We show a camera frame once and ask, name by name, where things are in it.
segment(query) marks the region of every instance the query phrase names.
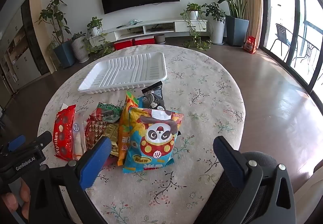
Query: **round table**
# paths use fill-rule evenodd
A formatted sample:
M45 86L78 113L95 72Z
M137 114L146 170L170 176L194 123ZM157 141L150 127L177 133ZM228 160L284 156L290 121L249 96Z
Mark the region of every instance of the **round table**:
M38 135L46 130L53 133L55 116L63 103L76 104L76 111L85 111L86 117L98 102L123 105L125 90L88 95L79 93L78 86L99 61L155 51L163 52L166 60L167 79L163 81L166 108L184 114L181 136L172 153L175 163L131 174L122 173L122 167L115 164L104 168L86 192L108 223L194 223L223 172L213 153L214 138L223 135L234 149L240 146L245 108L232 76L203 53L168 45L122 49L78 71L47 104ZM141 89L130 91L139 97ZM54 156L52 143L44 153L44 163L49 167L66 164ZM80 222L70 202L66 203L74 221Z

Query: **cartoon panda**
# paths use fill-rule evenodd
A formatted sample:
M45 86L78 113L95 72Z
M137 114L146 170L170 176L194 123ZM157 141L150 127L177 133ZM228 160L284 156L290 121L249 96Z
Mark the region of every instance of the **cartoon panda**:
M142 153L158 159L173 150L178 130L172 112L152 109L151 117L140 116L138 121L147 129L140 141Z

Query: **human hand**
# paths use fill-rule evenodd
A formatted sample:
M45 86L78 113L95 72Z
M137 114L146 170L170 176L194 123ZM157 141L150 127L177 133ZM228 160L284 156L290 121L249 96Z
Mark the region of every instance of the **human hand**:
M26 182L21 179L21 188L20 188L20 197L25 202L21 208L22 215L28 219L29 217L29 204L30 204L30 189L27 186ZM7 208L10 212L14 212L18 208L18 201L17 198L12 193L7 193L2 195L1 198L3 199L4 203L6 204Z

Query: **panda face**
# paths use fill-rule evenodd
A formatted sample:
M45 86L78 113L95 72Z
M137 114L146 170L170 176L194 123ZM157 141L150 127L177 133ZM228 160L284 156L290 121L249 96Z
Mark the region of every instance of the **panda face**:
M145 139L152 145L163 145L172 139L171 127L164 123L156 123L148 127Z

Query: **white plastic tray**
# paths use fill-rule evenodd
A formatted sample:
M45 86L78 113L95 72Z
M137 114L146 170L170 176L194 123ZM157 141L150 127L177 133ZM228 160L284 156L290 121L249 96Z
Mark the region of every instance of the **white plastic tray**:
M147 87L167 78L162 52L124 56L97 63L79 86L88 94Z

